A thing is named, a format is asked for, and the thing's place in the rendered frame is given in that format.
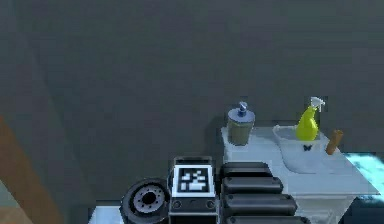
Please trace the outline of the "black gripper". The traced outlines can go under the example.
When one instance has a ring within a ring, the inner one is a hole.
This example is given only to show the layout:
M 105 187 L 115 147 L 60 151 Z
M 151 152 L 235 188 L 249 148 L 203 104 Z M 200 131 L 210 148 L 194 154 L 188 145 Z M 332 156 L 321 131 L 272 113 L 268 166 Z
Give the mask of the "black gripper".
M 168 224 L 169 201 L 167 182 L 148 178 L 128 189 L 119 210 L 124 224 Z

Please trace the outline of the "olive soap dispenser bottle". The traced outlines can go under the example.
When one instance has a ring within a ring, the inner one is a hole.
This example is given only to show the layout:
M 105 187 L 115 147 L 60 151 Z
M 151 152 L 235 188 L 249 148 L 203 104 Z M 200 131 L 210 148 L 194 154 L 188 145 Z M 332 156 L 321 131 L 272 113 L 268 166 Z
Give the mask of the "olive soap dispenser bottle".
M 240 101 L 237 108 L 228 111 L 228 141 L 235 146 L 247 145 L 254 122 L 255 113 L 246 102 Z

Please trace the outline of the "white cloth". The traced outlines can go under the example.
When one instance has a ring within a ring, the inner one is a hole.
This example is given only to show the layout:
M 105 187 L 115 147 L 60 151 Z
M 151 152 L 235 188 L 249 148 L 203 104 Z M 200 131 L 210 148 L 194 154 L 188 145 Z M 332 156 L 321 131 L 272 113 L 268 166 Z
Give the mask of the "white cloth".
M 276 125 L 272 131 L 288 170 L 298 174 L 330 172 L 325 152 L 328 138 L 321 132 L 313 141 L 301 141 L 296 137 L 295 126 Z

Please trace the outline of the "yellow-green spray bottle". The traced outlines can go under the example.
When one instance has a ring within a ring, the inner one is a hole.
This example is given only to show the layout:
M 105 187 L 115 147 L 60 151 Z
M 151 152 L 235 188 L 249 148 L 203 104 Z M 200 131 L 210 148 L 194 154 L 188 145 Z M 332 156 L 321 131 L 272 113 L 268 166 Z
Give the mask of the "yellow-green spray bottle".
M 296 137 L 301 141 L 313 141 L 316 139 L 319 128 L 315 121 L 316 112 L 322 110 L 325 101 L 321 98 L 312 96 L 310 104 L 301 115 L 301 118 L 296 127 Z

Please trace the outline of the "white toilet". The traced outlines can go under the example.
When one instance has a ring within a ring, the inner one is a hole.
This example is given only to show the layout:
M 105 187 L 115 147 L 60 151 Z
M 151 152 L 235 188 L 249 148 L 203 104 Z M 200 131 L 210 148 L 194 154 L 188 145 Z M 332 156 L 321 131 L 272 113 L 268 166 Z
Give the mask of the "white toilet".
M 295 199 L 296 214 L 308 218 L 311 224 L 338 224 L 355 198 L 379 193 L 340 151 L 327 154 L 329 173 L 291 172 L 283 162 L 272 129 L 256 127 L 251 131 L 247 145 L 235 146 L 228 141 L 228 129 L 223 127 L 223 161 L 266 163 L 272 175 L 282 181 L 283 192 Z

